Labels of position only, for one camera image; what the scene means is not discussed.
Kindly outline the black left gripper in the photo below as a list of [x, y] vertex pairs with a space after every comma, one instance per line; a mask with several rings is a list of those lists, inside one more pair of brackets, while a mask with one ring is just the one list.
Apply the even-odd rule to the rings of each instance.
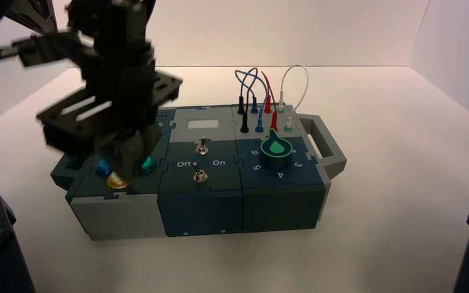
[[157, 161], [151, 153], [162, 136], [154, 123], [158, 107], [178, 98], [182, 79], [156, 71], [149, 43], [100, 54], [67, 41], [60, 50], [80, 67], [85, 87], [37, 114], [46, 144], [87, 156], [114, 137], [137, 130], [114, 140], [116, 173], [132, 181], [137, 170], [154, 171]]

